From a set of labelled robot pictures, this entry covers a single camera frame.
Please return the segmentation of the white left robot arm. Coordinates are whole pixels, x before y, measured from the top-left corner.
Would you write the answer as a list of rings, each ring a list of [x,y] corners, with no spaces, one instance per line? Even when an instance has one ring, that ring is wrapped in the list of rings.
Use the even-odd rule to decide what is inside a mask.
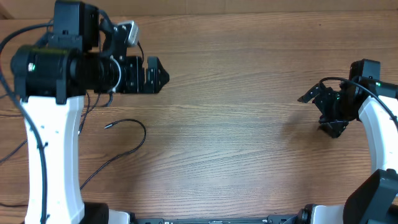
[[[134,21],[118,24],[91,4],[57,1],[46,33],[18,48],[13,86],[1,80],[24,118],[29,148],[26,223],[135,223],[131,212],[84,202],[78,138],[86,92],[156,94],[170,80],[157,57],[129,56],[139,45]]]

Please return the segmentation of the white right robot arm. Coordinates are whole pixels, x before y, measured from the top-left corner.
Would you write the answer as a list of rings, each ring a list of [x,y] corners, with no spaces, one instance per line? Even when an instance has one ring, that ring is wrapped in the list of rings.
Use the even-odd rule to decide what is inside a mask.
[[[325,86],[323,78],[298,99],[315,104],[319,129],[332,138],[351,121],[363,124],[371,175],[344,204],[308,204],[287,223],[397,223],[397,85],[381,81],[380,72],[378,61],[355,61],[347,79],[337,78],[340,90]]]

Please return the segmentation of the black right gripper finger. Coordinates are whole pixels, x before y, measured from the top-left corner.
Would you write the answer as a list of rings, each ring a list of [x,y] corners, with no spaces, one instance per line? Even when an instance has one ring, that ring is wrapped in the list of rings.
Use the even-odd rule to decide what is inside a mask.
[[[301,103],[308,103],[310,100],[314,99],[320,92],[320,84],[317,83],[304,95],[302,95],[297,101]]]
[[[348,121],[332,121],[321,123],[318,128],[324,131],[331,138],[338,138],[346,129],[347,125],[349,125]]]

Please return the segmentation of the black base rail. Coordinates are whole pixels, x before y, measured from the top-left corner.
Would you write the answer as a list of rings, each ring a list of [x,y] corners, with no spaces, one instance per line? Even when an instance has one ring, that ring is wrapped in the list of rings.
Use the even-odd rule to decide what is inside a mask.
[[[257,218],[194,218],[174,219],[136,218],[134,224],[296,224],[296,223],[343,223],[344,205],[308,204],[297,214],[268,215]]]

